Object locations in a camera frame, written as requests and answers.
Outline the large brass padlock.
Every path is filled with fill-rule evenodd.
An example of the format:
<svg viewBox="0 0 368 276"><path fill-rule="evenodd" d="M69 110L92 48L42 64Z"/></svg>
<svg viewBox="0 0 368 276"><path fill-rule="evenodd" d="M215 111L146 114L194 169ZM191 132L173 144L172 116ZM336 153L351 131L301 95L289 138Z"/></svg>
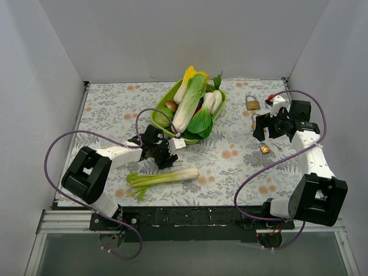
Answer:
<svg viewBox="0 0 368 276"><path fill-rule="evenodd" d="M245 101L246 101L246 108L248 111L254 111L254 110L260 110L260 103L257 100L256 96L254 96L253 94L248 94L245 97Z"/></svg>
<svg viewBox="0 0 368 276"><path fill-rule="evenodd" d="M251 116L251 119L252 119L252 128L253 128L253 130L255 130L256 129L256 117L258 116L258 114L253 114L252 116Z"/></svg>

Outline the small brass padlock shackle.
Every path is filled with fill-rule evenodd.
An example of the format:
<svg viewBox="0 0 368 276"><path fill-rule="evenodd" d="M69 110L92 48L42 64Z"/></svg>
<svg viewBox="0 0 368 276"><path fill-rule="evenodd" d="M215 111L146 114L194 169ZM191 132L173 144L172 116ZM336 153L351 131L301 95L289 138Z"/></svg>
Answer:
<svg viewBox="0 0 368 276"><path fill-rule="evenodd" d="M183 160L176 160L172 166L173 167L177 167L177 166L182 166L184 164L184 161Z"/></svg>

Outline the small brass padlock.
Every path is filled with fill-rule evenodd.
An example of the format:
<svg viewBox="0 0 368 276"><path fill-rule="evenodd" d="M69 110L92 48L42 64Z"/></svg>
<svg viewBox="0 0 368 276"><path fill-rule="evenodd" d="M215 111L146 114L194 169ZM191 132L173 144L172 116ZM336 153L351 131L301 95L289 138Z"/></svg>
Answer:
<svg viewBox="0 0 368 276"><path fill-rule="evenodd" d="M271 152L271 149L269 148L269 146L266 143L261 142L259 144L259 146L260 146L260 150L263 154L267 154L267 153Z"/></svg>

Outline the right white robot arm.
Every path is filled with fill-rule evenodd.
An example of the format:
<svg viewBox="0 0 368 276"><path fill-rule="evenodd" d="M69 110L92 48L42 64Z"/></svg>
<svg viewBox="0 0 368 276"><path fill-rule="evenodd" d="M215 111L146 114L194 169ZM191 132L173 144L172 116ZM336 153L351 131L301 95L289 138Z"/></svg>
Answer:
<svg viewBox="0 0 368 276"><path fill-rule="evenodd" d="M282 219L296 219L309 223L333 226L348 192L345 181L338 180L329 168L323 150L317 145L320 130L310 122L311 104L292 101L289 108L280 95L268 99L270 113L256 117L253 136L265 140L286 135L294 149L300 153L302 178L289 198L268 199L269 209L260 214L261 224L276 227Z"/></svg>

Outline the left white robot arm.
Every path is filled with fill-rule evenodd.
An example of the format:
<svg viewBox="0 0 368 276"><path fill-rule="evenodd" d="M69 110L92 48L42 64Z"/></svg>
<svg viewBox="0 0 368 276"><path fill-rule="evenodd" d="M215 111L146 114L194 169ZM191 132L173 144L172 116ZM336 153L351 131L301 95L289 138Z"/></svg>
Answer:
<svg viewBox="0 0 368 276"><path fill-rule="evenodd" d="M178 160L177 150L186 147L183 138L167 139L163 131L149 125L143 134L123 145L105 149L82 147L62 178L62 187L103 214L103 224L111 230L122 224L119 205L104 192L111 170L128 163L153 158L159 169L169 168Z"/></svg>

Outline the toy celery stalk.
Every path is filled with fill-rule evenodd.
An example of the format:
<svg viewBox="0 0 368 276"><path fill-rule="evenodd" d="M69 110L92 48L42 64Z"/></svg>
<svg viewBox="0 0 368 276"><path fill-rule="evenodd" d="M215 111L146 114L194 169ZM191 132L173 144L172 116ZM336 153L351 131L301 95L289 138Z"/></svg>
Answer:
<svg viewBox="0 0 368 276"><path fill-rule="evenodd" d="M134 189L129 196L138 194L137 201L141 201L147 189L151 186L182 182L197 179L200 171L197 168L184 168L161 174L139 175L138 172L132 172L126 177L131 189Z"/></svg>

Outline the toy green cabbage head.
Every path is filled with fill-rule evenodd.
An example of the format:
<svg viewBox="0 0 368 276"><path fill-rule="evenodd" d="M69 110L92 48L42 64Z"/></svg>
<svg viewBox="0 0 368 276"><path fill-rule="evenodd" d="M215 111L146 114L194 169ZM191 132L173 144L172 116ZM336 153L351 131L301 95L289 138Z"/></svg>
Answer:
<svg viewBox="0 0 368 276"><path fill-rule="evenodd" d="M169 128L171 126L170 120L174 118L174 114L167 107L160 110L161 112L156 112L155 122L162 128Z"/></svg>

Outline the toy brown mushroom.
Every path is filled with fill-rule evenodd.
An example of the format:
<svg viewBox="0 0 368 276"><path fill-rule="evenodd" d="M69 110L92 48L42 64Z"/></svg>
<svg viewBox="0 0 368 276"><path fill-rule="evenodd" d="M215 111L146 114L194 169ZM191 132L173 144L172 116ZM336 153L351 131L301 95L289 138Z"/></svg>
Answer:
<svg viewBox="0 0 368 276"><path fill-rule="evenodd" d="M175 113L178 108L178 105L175 103L175 101L166 101L165 106L169 108L173 113Z"/></svg>

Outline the toy bok choy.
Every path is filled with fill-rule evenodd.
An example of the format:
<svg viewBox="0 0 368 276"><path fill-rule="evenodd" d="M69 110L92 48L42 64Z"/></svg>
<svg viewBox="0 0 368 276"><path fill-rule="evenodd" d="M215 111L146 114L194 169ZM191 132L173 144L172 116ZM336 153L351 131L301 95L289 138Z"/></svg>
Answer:
<svg viewBox="0 0 368 276"><path fill-rule="evenodd" d="M215 90L213 92L208 92L204 95L204 101L201 109L208 111L210 115L214 115L217 109L223 102L223 94L220 90Z"/></svg>

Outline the floral table mat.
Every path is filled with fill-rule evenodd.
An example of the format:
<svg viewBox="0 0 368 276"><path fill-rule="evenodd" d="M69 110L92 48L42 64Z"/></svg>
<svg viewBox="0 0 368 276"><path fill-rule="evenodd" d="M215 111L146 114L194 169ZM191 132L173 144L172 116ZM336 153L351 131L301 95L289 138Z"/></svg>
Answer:
<svg viewBox="0 0 368 276"><path fill-rule="evenodd" d="M69 159L83 146L107 148L144 131L151 122L151 108L172 87L171 82L92 84ZM302 177L298 160L292 158L294 148L286 136L267 139L271 152L263 154L252 135L255 112L245 106L248 94L263 102L284 88L280 80L224 80L221 89L227 101L211 134L178 152L184 167L199 169L197 179L150 187L138 202L136 194L129 196L133 190L126 177L135 171L157 174L158 167L148 159L112 170L105 191L122 206L260 205L268 198L290 196Z"/></svg>

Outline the large toy napa cabbage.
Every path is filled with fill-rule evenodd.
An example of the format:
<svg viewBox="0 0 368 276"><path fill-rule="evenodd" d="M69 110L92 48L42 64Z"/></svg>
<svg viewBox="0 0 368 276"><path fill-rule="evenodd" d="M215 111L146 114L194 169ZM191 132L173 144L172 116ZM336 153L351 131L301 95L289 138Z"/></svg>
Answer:
<svg viewBox="0 0 368 276"><path fill-rule="evenodd" d="M200 99L205 94L208 79L207 73L198 72L188 80L186 91L172 121L174 132L183 133L187 128Z"/></svg>

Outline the toy leafy green sprig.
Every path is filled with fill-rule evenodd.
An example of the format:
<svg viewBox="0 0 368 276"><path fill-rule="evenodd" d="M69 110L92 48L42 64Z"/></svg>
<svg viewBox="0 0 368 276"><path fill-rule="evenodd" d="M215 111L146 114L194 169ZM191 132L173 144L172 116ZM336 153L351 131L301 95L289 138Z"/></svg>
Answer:
<svg viewBox="0 0 368 276"><path fill-rule="evenodd" d="M220 85L222 83L222 74L223 74L223 72L221 72L220 74L218 74L217 76L214 76L212 78L213 85L214 85L214 88L216 90L218 90L220 88Z"/></svg>

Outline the yellow toy cabbage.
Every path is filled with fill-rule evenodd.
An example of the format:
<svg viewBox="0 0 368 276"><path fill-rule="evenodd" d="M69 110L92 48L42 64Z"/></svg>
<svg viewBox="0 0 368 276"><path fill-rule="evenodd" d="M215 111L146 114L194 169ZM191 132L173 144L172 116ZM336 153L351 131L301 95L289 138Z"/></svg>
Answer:
<svg viewBox="0 0 368 276"><path fill-rule="evenodd" d="M173 101L177 105L179 105L181 103L181 101L182 101L182 99L183 99L183 97L185 95L185 92L186 92L186 89L187 89L187 84L189 82L189 79L192 78L192 77L194 77L197 74L203 75L206 78L206 84L208 83L208 81L209 81L209 75L206 72L196 71L193 66L190 66L185 71L184 77L182 79L182 83L181 83L179 89L177 90L177 92L174 95Z"/></svg>

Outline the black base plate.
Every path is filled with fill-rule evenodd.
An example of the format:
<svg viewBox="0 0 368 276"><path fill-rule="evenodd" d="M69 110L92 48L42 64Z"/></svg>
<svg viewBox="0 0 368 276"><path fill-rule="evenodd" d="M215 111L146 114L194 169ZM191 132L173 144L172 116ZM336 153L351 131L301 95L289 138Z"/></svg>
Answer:
<svg viewBox="0 0 368 276"><path fill-rule="evenodd" d="M166 206L123 207L117 224L92 214L85 230L99 232L117 244L145 242L225 241L256 243L257 232L264 231L280 241L282 233L294 229L294 222L256 221L238 212L233 206Z"/></svg>

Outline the aluminium frame rail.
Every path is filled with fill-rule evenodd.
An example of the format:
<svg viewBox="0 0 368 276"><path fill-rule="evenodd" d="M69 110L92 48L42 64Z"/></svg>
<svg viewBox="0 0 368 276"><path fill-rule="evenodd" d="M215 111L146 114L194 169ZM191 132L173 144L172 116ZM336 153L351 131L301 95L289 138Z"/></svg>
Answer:
<svg viewBox="0 0 368 276"><path fill-rule="evenodd" d="M91 215L88 210L44 210L37 227L25 275L37 274L49 233L88 233Z"/></svg>

